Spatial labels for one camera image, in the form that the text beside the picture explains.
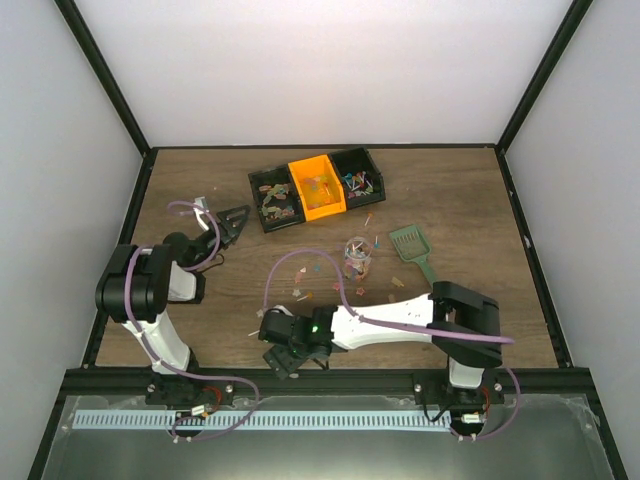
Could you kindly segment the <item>green slotted plastic scoop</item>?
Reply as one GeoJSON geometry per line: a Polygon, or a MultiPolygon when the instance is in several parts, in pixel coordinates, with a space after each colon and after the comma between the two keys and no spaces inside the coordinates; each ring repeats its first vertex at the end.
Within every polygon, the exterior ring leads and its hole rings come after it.
{"type": "Polygon", "coordinates": [[[437,275],[428,261],[431,245],[416,224],[390,232],[389,238],[402,261],[415,263],[430,285],[437,281],[437,275]]]}

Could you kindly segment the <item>black bin with popsicle candies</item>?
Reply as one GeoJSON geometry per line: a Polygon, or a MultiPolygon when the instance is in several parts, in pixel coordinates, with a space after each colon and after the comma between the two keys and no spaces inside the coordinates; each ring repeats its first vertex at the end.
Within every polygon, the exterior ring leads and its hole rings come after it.
{"type": "Polygon", "coordinates": [[[248,179],[265,233],[306,222],[301,197],[287,164],[249,173],[248,179]]]}

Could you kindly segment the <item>black bin with lollipops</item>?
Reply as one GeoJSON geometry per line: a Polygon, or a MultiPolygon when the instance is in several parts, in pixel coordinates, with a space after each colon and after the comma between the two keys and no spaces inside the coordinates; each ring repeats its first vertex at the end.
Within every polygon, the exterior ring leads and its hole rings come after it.
{"type": "Polygon", "coordinates": [[[344,191],[348,210],[386,200],[383,176],[366,148],[332,152],[329,159],[344,191]]]}

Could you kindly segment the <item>orange bin with gummies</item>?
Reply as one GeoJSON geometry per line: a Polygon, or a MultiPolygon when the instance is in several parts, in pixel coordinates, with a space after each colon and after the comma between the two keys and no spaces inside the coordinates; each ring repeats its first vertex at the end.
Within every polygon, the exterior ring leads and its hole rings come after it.
{"type": "Polygon", "coordinates": [[[288,168],[307,222],[346,212],[346,194],[327,154],[290,162],[288,168]]]}

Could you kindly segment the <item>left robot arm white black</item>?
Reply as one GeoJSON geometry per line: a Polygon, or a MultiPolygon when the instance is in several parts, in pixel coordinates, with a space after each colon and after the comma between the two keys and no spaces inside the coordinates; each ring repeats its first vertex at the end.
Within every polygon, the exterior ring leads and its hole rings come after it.
{"type": "Polygon", "coordinates": [[[99,312],[130,332],[151,362],[147,401],[189,406],[221,400],[218,381],[204,381],[192,349],[179,337],[168,312],[171,304],[199,304],[204,299],[205,272],[224,263],[222,251],[244,229],[250,207],[241,205],[211,213],[206,200],[173,201],[167,210],[196,219],[202,232],[190,238],[173,232],[155,245],[116,246],[97,284],[99,312]]]}

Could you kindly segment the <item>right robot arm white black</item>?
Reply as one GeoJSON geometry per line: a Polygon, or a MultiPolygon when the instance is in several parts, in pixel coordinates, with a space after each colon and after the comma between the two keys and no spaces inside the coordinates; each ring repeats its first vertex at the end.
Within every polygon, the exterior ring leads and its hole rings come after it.
{"type": "Polygon", "coordinates": [[[265,311],[257,333],[271,348],[265,362],[280,379],[313,361],[329,366],[334,353],[390,343],[425,343],[447,356],[444,389],[465,403],[482,385],[484,372],[503,364],[496,300],[448,281],[410,300],[355,308],[347,304],[316,307],[309,316],[277,305],[265,311]]]}

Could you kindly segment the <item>clear plastic jar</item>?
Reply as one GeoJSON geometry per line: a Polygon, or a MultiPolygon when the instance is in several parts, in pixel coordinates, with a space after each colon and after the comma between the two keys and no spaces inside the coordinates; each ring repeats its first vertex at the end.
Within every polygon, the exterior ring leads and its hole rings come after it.
{"type": "Polygon", "coordinates": [[[346,279],[361,282],[369,273],[373,245],[364,237],[349,239],[343,250],[342,272],[346,279]]]}

